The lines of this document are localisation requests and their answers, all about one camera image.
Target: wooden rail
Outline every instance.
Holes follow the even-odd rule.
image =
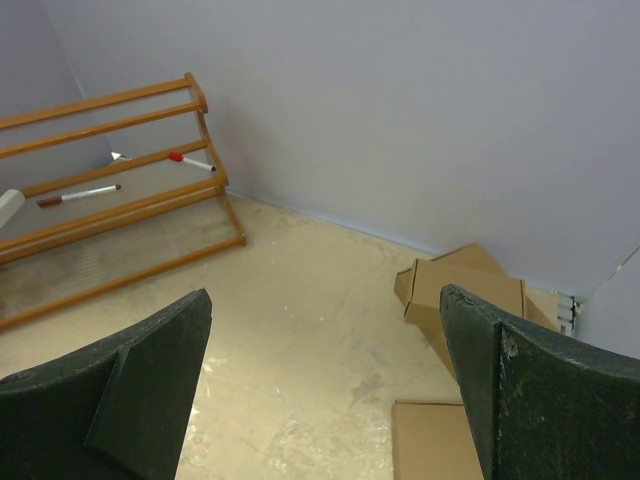
[[[205,190],[207,188],[218,186],[218,184],[219,184],[219,180],[217,178],[210,178],[208,180],[203,180],[202,182],[192,183],[190,185],[185,185],[184,187],[169,190],[168,192],[152,195],[151,197],[146,197],[141,200],[125,203],[124,205],[110,208],[109,210],[104,210],[98,213],[92,213],[91,215],[85,215],[84,217],[76,218],[75,220],[61,223],[60,225],[56,225],[54,227],[44,228],[36,232],[28,233],[26,235],[13,238],[11,240],[5,240],[4,242],[0,242],[0,252],[2,250],[9,250],[17,247],[22,247],[29,243],[44,240],[49,237],[54,237],[56,235],[61,235],[63,233],[70,232],[71,230],[82,228],[83,226],[86,226],[89,224],[104,222],[105,220],[110,220],[120,215],[125,215],[127,213],[135,212],[136,210],[140,210],[142,208],[151,207],[153,205],[157,205],[162,202],[173,200],[175,198],[180,198],[184,195],[190,195],[199,190]]]
[[[159,162],[160,160],[166,160],[171,152],[189,153],[195,152],[196,150],[202,150],[206,147],[207,142],[204,140],[185,143],[184,145],[168,148],[166,150],[160,150],[158,152],[134,158],[126,162],[112,163],[110,165],[107,165],[106,167],[96,168],[94,170],[89,170],[88,172],[70,175],[68,177],[60,178],[52,182],[34,185],[32,187],[23,189],[22,194],[27,198],[35,197],[36,195],[54,192],[56,190],[60,190],[61,188],[71,187],[73,185],[78,185],[79,183],[88,182],[90,180],[106,177],[108,175],[114,175],[120,172],[126,172],[127,170],[132,170],[134,168],[143,167],[151,163]]]
[[[186,265],[187,263],[195,262],[196,260],[200,260],[201,258],[208,257],[209,255],[222,252],[223,250],[242,245],[246,245],[244,236],[237,236],[229,240],[223,240],[222,242],[215,245],[211,245],[201,250],[196,250],[195,252],[188,253],[187,255],[183,255],[182,257],[160,263],[150,268],[145,268],[144,270],[140,270],[139,272],[127,275],[126,277],[107,282],[103,285],[100,285],[99,287],[91,288],[89,290],[85,290],[75,295],[71,295],[61,300],[49,303],[47,305],[43,305],[41,307],[36,307],[32,310],[19,313],[18,315],[14,315],[13,317],[7,318],[5,320],[0,320],[0,331],[10,327],[18,326],[29,320],[33,320],[34,318],[57,312],[58,310],[76,305],[80,302],[95,298],[99,295],[112,292],[114,290],[117,290],[118,288],[126,287],[128,285],[131,285],[132,283],[139,282],[140,280],[144,280],[145,278],[158,275],[159,273],[163,273],[177,267],[181,267],[183,265]]]
[[[83,128],[70,133],[62,133],[60,135],[53,135],[51,137],[41,138],[40,140],[34,140],[32,142],[21,143],[20,145],[14,145],[11,147],[0,148],[0,159],[10,157],[12,155],[18,155],[20,153],[32,152],[34,150],[40,150],[41,148],[53,147],[62,143],[73,142],[75,140],[82,140],[83,138],[93,137],[95,135],[102,135],[103,133],[113,132],[115,130],[122,130],[123,128],[133,127],[134,125],[141,125],[143,123],[153,122],[162,118],[173,117],[175,115],[182,115],[183,113],[195,112],[200,107],[197,102],[187,103],[185,105],[178,105],[177,107],[165,108],[164,110],[158,110],[157,112],[145,113],[135,117],[127,118],[124,120],[117,120],[115,122],[107,122],[95,127]]]
[[[0,119],[0,130],[21,127],[23,125],[29,125],[30,123],[42,122],[45,120],[54,120],[56,118],[66,117],[77,113],[88,112],[89,110],[97,110],[104,107],[131,102],[133,100],[141,100],[155,95],[162,95],[176,90],[182,90],[193,86],[192,81],[195,82],[193,75],[186,73],[185,78],[173,80],[171,82],[158,83],[156,85],[136,88],[135,90],[129,90],[127,92],[114,93],[113,95],[107,95],[105,97],[83,100],[81,102],[61,105],[59,107],[47,108],[38,112],[3,118]]]
[[[147,218],[152,218],[163,213],[171,212],[178,208],[186,207],[187,205],[201,202],[202,200],[206,200],[207,198],[212,198],[217,195],[220,195],[220,190],[218,189],[218,187],[209,190],[203,190],[194,195],[190,195],[188,197],[179,197],[177,200],[162,203],[155,207],[145,208],[129,215],[98,223],[92,227],[81,228],[79,230],[73,231],[68,235],[57,236],[51,240],[46,240],[20,249],[11,250],[9,251],[9,253],[0,254],[0,265],[14,262],[16,260],[35,255],[37,253],[46,252],[54,248],[62,247],[64,245],[68,245],[85,238],[93,237],[101,233],[115,230],[116,228],[124,227],[125,225],[131,225],[132,223],[139,222],[140,220],[145,220]]]

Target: white object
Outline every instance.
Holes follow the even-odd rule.
[[[126,155],[122,155],[121,153],[118,152],[111,152],[111,158],[113,158],[113,162],[128,162],[129,160],[131,160],[131,158],[127,157]]]
[[[115,192],[119,190],[118,185],[110,185],[108,187],[94,188],[93,190],[85,190],[84,192],[68,193],[66,195],[60,195],[63,202],[68,200],[77,200],[78,198],[92,197],[94,195],[101,195],[103,193]]]
[[[193,166],[195,166],[195,167],[203,168],[203,169],[205,169],[205,170],[207,170],[207,171],[209,171],[209,172],[211,171],[211,165],[208,165],[208,164],[203,163],[203,162],[199,162],[199,161],[194,160],[194,159],[192,159],[192,158],[184,157],[184,158],[182,159],[182,161],[183,161],[184,163],[188,163],[189,165],[193,165]]]
[[[0,197],[0,228],[24,205],[24,195],[20,190],[7,190]]]

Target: floor stain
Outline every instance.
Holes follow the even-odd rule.
[[[381,365],[383,367],[387,367],[390,365],[390,362],[389,360],[387,360],[387,357],[385,357],[384,354],[381,352],[371,351],[371,356],[373,357],[373,359],[378,365]]]
[[[360,385],[351,389],[351,396],[353,399],[351,400],[350,406],[353,407],[355,404],[362,401],[375,391],[380,390],[384,386],[385,383],[382,381],[382,376],[379,373],[374,373],[373,375],[369,375],[362,379],[360,381]]]

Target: red-capped marker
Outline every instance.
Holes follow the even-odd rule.
[[[209,172],[215,172],[216,171],[216,167],[209,165],[208,163],[203,163],[203,162],[198,162],[197,160],[193,160],[192,158],[187,158],[184,155],[182,155],[181,153],[178,152],[171,152],[169,154],[169,160],[173,160],[174,162],[184,162],[184,163],[188,163],[189,165],[193,165],[195,167],[199,167],[202,168],[204,170],[208,170]]]

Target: flattened cardboard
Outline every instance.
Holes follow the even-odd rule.
[[[558,331],[558,325],[542,313],[542,310],[529,297],[527,297],[527,320],[549,330]]]
[[[394,480],[482,480],[462,405],[396,402],[391,419]]]
[[[441,331],[440,290],[451,283],[509,313],[526,316],[526,296],[522,280],[428,260],[416,260],[405,321]]]
[[[410,300],[409,292],[411,291],[412,278],[413,267],[409,267],[396,274],[396,283],[393,285],[393,291],[403,307],[406,307]]]

